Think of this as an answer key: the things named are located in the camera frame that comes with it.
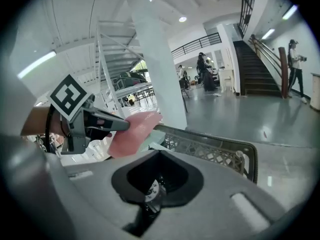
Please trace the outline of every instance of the staircase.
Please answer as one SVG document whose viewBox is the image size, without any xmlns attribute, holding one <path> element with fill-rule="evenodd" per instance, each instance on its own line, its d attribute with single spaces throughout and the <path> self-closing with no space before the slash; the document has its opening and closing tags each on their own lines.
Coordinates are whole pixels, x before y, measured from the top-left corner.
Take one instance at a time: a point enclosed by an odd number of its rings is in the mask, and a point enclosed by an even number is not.
<svg viewBox="0 0 320 240">
<path fill-rule="evenodd" d="M 241 95 L 282 97 L 281 91 L 257 54 L 244 42 L 233 42 L 240 72 Z"/>
</svg>

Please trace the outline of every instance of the black railing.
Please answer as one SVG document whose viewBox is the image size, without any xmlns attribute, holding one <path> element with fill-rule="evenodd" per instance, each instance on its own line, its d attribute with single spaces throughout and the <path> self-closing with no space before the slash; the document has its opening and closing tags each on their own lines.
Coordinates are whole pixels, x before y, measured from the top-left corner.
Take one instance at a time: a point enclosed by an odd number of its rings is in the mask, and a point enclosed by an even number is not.
<svg viewBox="0 0 320 240">
<path fill-rule="evenodd" d="M 239 30 L 242 38 L 244 37 L 250 17 L 254 8 L 255 0 L 242 0 L 241 4 L 241 16 L 240 16 L 240 22 L 239 22 Z"/>
<path fill-rule="evenodd" d="M 182 55 L 193 52 L 197 49 L 201 49 L 203 47 L 212 46 L 215 44 L 221 43 L 219 33 L 210 34 L 199 39 L 196 39 L 192 42 L 188 42 L 187 44 L 173 50 L 171 52 L 173 59 L 176 59 Z"/>
</svg>

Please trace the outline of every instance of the person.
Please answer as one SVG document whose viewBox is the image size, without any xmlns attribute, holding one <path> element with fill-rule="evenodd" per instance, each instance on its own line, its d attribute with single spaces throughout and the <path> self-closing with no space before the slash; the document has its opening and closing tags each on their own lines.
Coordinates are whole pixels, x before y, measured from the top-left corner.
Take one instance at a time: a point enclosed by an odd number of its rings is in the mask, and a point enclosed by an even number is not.
<svg viewBox="0 0 320 240">
<path fill-rule="evenodd" d="M 178 66 L 178 69 L 180 69 L 179 71 L 179 78 L 183 79 L 184 78 L 184 69 L 182 68 L 182 65 Z"/>
<path fill-rule="evenodd" d="M 180 80 L 184 80 L 184 88 L 186 90 L 188 90 L 188 87 L 190 85 L 190 82 L 188 80 L 188 74 L 187 74 L 187 71 L 184 70 L 184 68 L 182 67 L 182 65 L 179 65 L 178 67 L 180 69 L 180 72 L 179 72 L 179 78 Z"/>
<path fill-rule="evenodd" d="M 204 60 L 205 54 L 203 52 L 200 52 L 198 55 L 198 61 L 196 63 L 197 71 L 199 70 L 202 81 L 203 81 L 203 87 L 204 91 L 214 91 L 217 90 L 214 80 L 211 77 L 210 72 L 208 71 L 208 65 L 205 64 Z"/>
<path fill-rule="evenodd" d="M 302 67 L 301 62 L 305 62 L 307 60 L 306 57 L 299 55 L 296 52 L 297 43 L 294 39 L 291 39 L 289 42 L 289 51 L 288 51 L 288 66 L 290 68 L 290 76 L 289 76 L 289 86 L 288 86 L 288 96 L 292 97 L 291 89 L 295 84 L 296 79 L 298 78 L 299 86 L 300 86 L 300 95 L 301 101 L 303 103 L 307 103 L 307 100 L 304 95 L 304 83 L 302 77 Z"/>
</svg>

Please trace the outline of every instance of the woman with cap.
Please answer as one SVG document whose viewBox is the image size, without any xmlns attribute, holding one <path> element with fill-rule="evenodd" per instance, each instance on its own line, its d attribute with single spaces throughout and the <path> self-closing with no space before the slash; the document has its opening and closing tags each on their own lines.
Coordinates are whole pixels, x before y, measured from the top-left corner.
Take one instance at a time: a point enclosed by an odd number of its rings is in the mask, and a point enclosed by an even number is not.
<svg viewBox="0 0 320 240">
<path fill-rule="evenodd" d="M 207 69 L 204 56 L 205 54 L 203 52 L 199 53 L 198 61 L 196 63 L 196 69 L 200 71 L 201 78 L 203 80 L 204 91 L 214 91 L 217 90 L 217 88 L 215 86 L 214 80 L 211 77 L 210 72 Z"/>
<path fill-rule="evenodd" d="M 299 55 L 296 52 L 297 43 L 295 40 L 291 39 L 289 42 L 289 52 L 288 52 L 288 66 L 290 68 L 290 76 L 289 76 L 289 87 L 288 87 L 288 96 L 292 97 L 290 94 L 292 86 L 295 84 L 296 79 L 298 78 L 299 86 L 300 86 L 300 95 L 301 101 L 303 103 L 307 103 L 307 100 L 304 95 L 304 83 L 302 78 L 302 67 L 301 62 L 305 62 L 307 60 L 306 57 Z"/>
</svg>

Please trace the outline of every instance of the gray plastic tray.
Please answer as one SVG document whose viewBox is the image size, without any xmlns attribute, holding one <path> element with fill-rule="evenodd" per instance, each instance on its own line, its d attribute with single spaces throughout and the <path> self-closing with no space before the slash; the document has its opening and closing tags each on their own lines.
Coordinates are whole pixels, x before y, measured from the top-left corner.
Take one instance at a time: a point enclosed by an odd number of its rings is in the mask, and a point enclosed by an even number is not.
<svg viewBox="0 0 320 240">
<path fill-rule="evenodd" d="M 257 183 L 258 153 L 254 145 L 160 124 L 154 130 L 165 133 L 164 142 L 161 144 L 163 147 L 227 166 Z M 237 151 L 241 151 L 243 157 L 238 156 Z"/>
</svg>

